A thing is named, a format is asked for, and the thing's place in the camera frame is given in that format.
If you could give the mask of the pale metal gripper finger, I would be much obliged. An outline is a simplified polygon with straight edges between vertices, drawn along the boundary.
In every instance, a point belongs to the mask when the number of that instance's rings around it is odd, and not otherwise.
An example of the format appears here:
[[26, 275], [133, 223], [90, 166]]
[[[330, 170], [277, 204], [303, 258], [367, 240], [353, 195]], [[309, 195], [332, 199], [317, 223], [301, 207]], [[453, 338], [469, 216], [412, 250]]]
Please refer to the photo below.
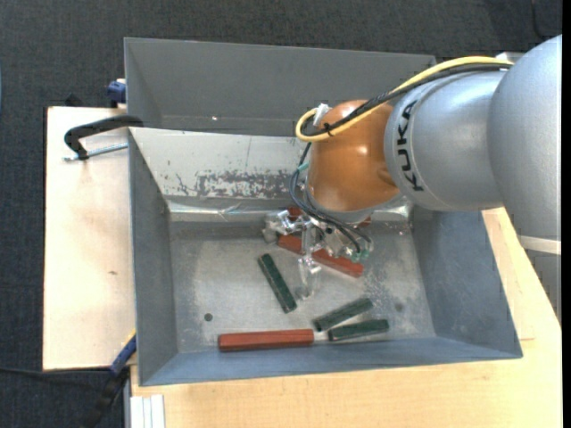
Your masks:
[[308, 262], [308, 294], [313, 296], [320, 287], [322, 266], [314, 259]]
[[300, 283], [295, 288], [295, 295], [299, 300], [306, 300], [310, 297], [309, 267], [304, 257], [297, 260]]

